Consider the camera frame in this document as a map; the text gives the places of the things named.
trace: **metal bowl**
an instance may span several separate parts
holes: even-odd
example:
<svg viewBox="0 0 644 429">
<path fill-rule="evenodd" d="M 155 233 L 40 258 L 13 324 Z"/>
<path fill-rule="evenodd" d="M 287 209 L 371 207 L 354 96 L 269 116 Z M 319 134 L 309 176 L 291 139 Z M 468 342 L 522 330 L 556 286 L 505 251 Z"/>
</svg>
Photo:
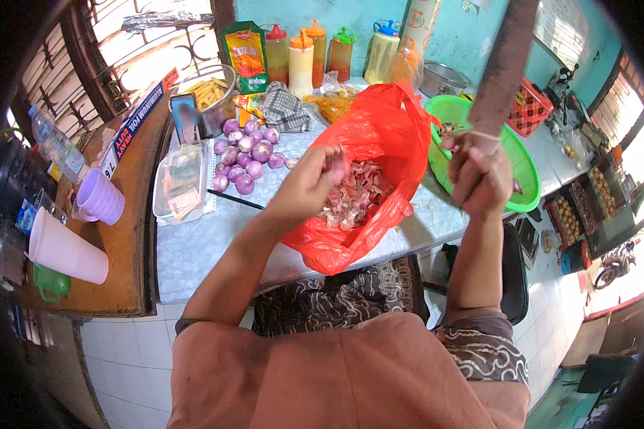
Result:
<svg viewBox="0 0 644 429">
<path fill-rule="evenodd" d="M 202 69 L 198 69 L 195 73 L 182 80 L 176 91 L 177 93 L 181 93 L 191 85 L 198 83 L 198 81 L 208 81 L 212 77 L 223 81 L 229 85 L 229 88 L 224 90 L 224 95 L 219 100 L 200 111 L 203 114 L 203 119 L 205 119 L 208 138 L 217 137 L 222 134 L 224 123 L 228 119 L 236 118 L 236 108 L 232 102 L 232 92 L 236 85 L 236 72 L 234 69 L 225 64 L 208 65 Z"/>
<path fill-rule="evenodd" d="M 424 62 L 424 79 L 420 90 L 429 98 L 443 94 L 459 96 L 471 84 L 468 76 L 446 64 Z"/>
</svg>

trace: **checkered cloth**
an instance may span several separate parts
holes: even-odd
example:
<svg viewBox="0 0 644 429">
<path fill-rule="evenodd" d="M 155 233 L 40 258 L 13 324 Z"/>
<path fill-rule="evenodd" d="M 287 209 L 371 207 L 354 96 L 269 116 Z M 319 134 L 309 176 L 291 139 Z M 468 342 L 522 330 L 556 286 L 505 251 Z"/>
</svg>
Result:
<svg viewBox="0 0 644 429">
<path fill-rule="evenodd" d="M 302 133 L 310 131 L 310 116 L 303 104 L 281 82 L 272 82 L 265 93 L 262 113 L 267 126 L 280 133 Z"/>
</svg>

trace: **red plastic bag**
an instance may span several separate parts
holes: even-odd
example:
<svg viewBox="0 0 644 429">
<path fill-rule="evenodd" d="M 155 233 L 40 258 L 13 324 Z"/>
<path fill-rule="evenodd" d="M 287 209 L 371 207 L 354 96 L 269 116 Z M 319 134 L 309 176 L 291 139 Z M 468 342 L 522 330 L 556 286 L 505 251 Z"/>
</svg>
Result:
<svg viewBox="0 0 644 429">
<path fill-rule="evenodd" d="M 376 246 L 390 228 L 413 214 L 410 204 L 427 168 L 431 118 L 420 98 L 396 84 L 377 84 L 358 94 L 350 112 L 330 125 L 312 146 L 341 144 L 346 162 L 374 160 L 395 190 L 365 225 L 344 232 L 308 219 L 283 244 L 303 254 L 311 269 L 325 275 L 345 270 Z"/>
</svg>

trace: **green plastic basket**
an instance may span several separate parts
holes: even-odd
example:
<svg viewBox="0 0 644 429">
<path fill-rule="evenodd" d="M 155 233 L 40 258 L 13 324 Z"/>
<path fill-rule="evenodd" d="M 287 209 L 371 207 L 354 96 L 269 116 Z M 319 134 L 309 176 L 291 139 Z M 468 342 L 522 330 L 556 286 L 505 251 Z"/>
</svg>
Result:
<svg viewBox="0 0 644 429">
<path fill-rule="evenodd" d="M 468 123 L 468 114 L 472 102 L 454 95 L 438 95 L 430 99 L 424 107 L 427 112 L 437 117 L 442 123 L 451 122 L 472 128 Z M 518 179 L 523 195 L 514 192 L 506 204 L 507 211 L 526 213 L 533 210 L 541 199 L 541 184 L 534 162 L 527 153 L 515 132 L 505 125 L 501 131 L 501 145 L 510 158 L 513 177 Z M 441 138 L 437 135 L 437 126 L 432 124 L 432 143 L 429 146 L 427 160 L 437 176 L 439 183 L 448 193 L 453 191 L 453 184 L 448 180 L 448 163 L 451 153 L 441 149 Z"/>
</svg>

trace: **pink plastic cup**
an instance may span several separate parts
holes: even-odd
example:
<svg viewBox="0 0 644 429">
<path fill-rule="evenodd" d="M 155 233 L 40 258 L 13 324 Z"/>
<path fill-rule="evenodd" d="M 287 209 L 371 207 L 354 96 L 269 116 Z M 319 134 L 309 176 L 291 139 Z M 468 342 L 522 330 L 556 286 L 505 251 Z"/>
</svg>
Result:
<svg viewBox="0 0 644 429">
<path fill-rule="evenodd" d="M 107 278 L 110 261 L 105 252 L 87 242 L 41 207 L 29 238 L 31 262 L 95 284 Z"/>
<path fill-rule="evenodd" d="M 82 218 L 89 222 L 102 220 L 107 225 L 114 225 L 121 217 L 126 201 L 119 189 L 100 172 L 100 168 L 95 167 L 81 184 L 76 203 Z"/>
</svg>

